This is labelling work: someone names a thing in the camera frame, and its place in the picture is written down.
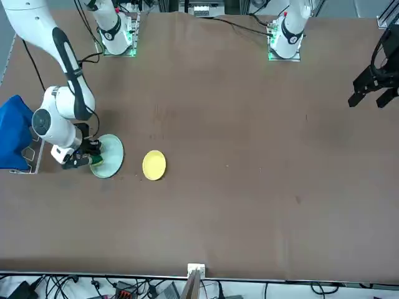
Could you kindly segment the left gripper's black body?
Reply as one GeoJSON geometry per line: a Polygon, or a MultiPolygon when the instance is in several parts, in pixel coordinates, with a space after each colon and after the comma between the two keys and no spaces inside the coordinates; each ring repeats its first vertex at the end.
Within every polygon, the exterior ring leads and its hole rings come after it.
{"type": "Polygon", "coordinates": [[[372,72],[376,76],[379,89],[398,87],[398,24],[388,26],[372,54],[372,72]],[[376,68],[375,59],[379,50],[385,54],[385,63],[376,68]]]}

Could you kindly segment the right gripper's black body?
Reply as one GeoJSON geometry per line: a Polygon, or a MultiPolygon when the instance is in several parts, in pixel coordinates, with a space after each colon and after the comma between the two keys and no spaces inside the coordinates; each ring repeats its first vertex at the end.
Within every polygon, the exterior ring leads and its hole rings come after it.
{"type": "Polygon", "coordinates": [[[76,123],[75,126],[82,134],[82,142],[77,150],[80,154],[100,154],[102,143],[98,139],[89,136],[89,125],[87,123],[76,123]]]}

